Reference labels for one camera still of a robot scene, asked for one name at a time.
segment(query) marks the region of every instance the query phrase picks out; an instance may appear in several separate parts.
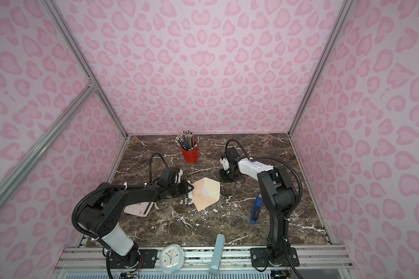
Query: black cable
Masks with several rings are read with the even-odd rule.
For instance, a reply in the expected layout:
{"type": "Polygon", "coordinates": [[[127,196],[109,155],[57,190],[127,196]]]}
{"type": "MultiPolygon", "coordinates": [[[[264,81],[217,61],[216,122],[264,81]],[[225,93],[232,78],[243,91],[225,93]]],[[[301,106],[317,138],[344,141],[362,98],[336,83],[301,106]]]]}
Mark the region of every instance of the black cable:
{"type": "Polygon", "coordinates": [[[110,271],[110,250],[107,251],[107,255],[105,257],[105,267],[107,269],[108,278],[113,279],[112,272],[110,271]]]}
{"type": "MultiPolygon", "coordinates": [[[[276,158],[276,157],[262,157],[262,158],[258,158],[258,159],[254,159],[251,160],[252,162],[256,162],[256,161],[260,161],[260,160],[274,160],[277,161],[281,164],[283,164],[286,168],[288,168],[291,173],[293,174],[293,176],[296,178],[296,182],[298,183],[298,197],[295,201],[295,204],[291,207],[291,209],[287,212],[287,214],[285,215],[285,219],[284,222],[287,223],[287,227],[289,226],[289,219],[290,216],[293,212],[293,210],[295,210],[295,208],[298,206],[299,202],[301,201],[302,198],[302,182],[301,182],[301,178],[298,176],[298,174],[296,173],[296,171],[292,168],[291,165],[289,165],[286,161],[280,159],[280,158],[276,158]]],[[[284,231],[284,239],[286,240],[288,237],[288,231],[284,231]]],[[[301,274],[296,270],[295,266],[292,264],[290,256],[289,256],[289,252],[287,250],[287,245],[285,246],[285,257],[287,259],[287,262],[289,263],[289,265],[291,266],[292,270],[294,271],[294,273],[296,274],[296,276],[298,276],[298,278],[300,279],[304,279],[301,274]]]]}
{"type": "Polygon", "coordinates": [[[268,260],[269,260],[269,258],[268,257],[262,257],[262,258],[257,258],[254,262],[253,262],[253,267],[257,270],[257,271],[259,271],[259,272],[264,272],[266,269],[267,269],[267,267],[268,267],[268,260]],[[266,265],[265,265],[265,267],[264,267],[264,269],[258,269],[257,267],[256,267],[256,263],[257,263],[257,261],[259,261],[259,260],[263,260],[263,259],[265,259],[265,260],[267,260],[267,263],[266,263],[266,265]]]}
{"type": "Polygon", "coordinates": [[[163,161],[164,165],[166,167],[168,167],[168,164],[166,163],[166,161],[164,160],[163,156],[160,153],[153,153],[151,158],[149,159],[149,182],[152,182],[152,158],[155,155],[158,155],[161,158],[161,160],[163,161]]]}
{"type": "MultiPolygon", "coordinates": [[[[128,185],[127,186],[127,188],[129,188],[129,189],[134,189],[134,188],[143,188],[144,187],[144,185],[128,185]]],[[[83,234],[85,234],[85,235],[87,235],[87,236],[89,236],[89,237],[92,237],[92,238],[95,238],[95,239],[97,239],[98,238],[98,236],[96,235],[96,234],[94,234],[94,233],[92,233],[91,231],[89,231],[89,230],[86,230],[86,229],[84,229],[84,228],[82,228],[81,226],[79,226],[79,223],[78,223],[78,211],[79,211],[79,209],[81,208],[81,206],[84,204],[84,202],[89,198],[89,197],[91,197],[92,195],[94,195],[94,194],[96,194],[96,193],[98,193],[98,192],[100,192],[100,191],[102,191],[102,190],[106,190],[106,189],[112,189],[112,188],[116,188],[116,189],[125,189],[126,188],[126,186],[124,186],[124,185],[106,185],[106,186],[103,186],[103,187],[98,187],[98,188],[96,188],[95,190],[93,190],[93,191],[91,191],[90,193],[88,193],[87,195],[85,195],[85,197],[84,198],[82,198],[79,202],[78,202],[78,204],[76,204],[76,206],[74,207],[74,209],[73,209],[73,212],[72,212],[72,214],[71,214],[71,223],[72,223],[72,225],[73,225],[73,227],[76,229],[76,230],[78,230],[80,233],[83,233],[83,234]]],[[[110,249],[110,247],[105,243],[105,242],[103,242],[103,241],[100,241],[100,239],[98,240],[98,242],[99,243],[101,243],[106,249],[110,249]]]]}
{"type": "Polygon", "coordinates": [[[228,149],[228,144],[230,142],[235,142],[239,145],[239,147],[242,149],[243,153],[245,154],[245,156],[247,157],[248,160],[250,160],[250,156],[248,155],[248,152],[245,150],[245,148],[242,146],[242,144],[240,144],[240,142],[236,141],[234,138],[230,138],[226,144],[225,144],[225,151],[228,149]]]}
{"type": "Polygon", "coordinates": [[[244,182],[245,182],[245,177],[244,177],[244,176],[242,176],[242,174],[240,174],[239,176],[243,178],[243,181],[242,181],[242,182],[240,182],[240,183],[237,183],[236,181],[234,181],[234,182],[235,182],[235,184],[237,184],[237,185],[240,185],[240,184],[242,184],[242,183],[244,183],[244,182]]]}

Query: blue stapler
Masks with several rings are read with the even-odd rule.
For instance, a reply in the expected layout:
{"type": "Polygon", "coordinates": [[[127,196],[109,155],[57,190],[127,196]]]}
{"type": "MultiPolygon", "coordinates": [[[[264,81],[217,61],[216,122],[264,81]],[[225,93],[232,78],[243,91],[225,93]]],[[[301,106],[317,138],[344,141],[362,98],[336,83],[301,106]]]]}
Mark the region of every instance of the blue stapler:
{"type": "Polygon", "coordinates": [[[250,222],[256,225],[259,220],[259,214],[261,213],[262,196],[261,194],[256,196],[255,205],[253,205],[253,212],[251,212],[250,222]]]}

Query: red pencil cup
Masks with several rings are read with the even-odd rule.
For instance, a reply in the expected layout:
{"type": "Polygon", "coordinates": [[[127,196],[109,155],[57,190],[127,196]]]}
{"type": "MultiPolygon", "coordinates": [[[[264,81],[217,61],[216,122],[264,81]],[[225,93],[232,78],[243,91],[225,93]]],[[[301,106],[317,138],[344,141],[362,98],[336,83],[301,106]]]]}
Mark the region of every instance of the red pencil cup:
{"type": "Polygon", "coordinates": [[[181,147],[180,149],[183,153],[184,160],[187,161],[188,163],[191,163],[191,164],[195,163],[199,159],[199,146],[197,146],[191,151],[186,151],[181,147]]]}

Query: calculator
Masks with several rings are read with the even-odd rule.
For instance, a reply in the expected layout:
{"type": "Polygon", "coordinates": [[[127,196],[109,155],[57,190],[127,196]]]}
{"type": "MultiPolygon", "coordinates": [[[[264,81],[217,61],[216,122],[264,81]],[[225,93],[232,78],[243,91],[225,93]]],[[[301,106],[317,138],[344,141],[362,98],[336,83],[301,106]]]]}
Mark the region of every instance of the calculator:
{"type": "Polygon", "coordinates": [[[124,208],[124,212],[139,217],[146,217],[152,208],[153,202],[144,202],[139,204],[131,204],[124,208]]]}

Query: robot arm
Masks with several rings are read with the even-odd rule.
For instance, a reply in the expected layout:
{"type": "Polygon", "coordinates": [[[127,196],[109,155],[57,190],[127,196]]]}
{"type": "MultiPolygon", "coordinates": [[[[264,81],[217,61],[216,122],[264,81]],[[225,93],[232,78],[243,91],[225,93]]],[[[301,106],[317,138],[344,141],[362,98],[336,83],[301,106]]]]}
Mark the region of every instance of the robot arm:
{"type": "Polygon", "coordinates": [[[121,212],[131,204],[156,202],[188,193],[193,186],[181,179],[182,174],[183,170],[177,167],[166,167],[159,179],[140,186],[113,187],[109,183],[101,183],[76,206],[72,215],[73,225],[80,224],[96,235],[98,242],[114,252],[112,260],[126,267],[136,266],[140,258],[138,245],[119,226],[121,212]]]}
{"type": "Polygon", "coordinates": [[[270,232],[267,247],[271,260],[282,263],[290,250],[287,239],[291,211],[299,202],[298,194],[284,165],[272,166],[254,162],[247,154],[239,155],[236,148],[229,147],[220,159],[223,169],[219,171],[223,182],[239,180],[247,175],[257,180],[263,204],[270,212],[270,232]]]}

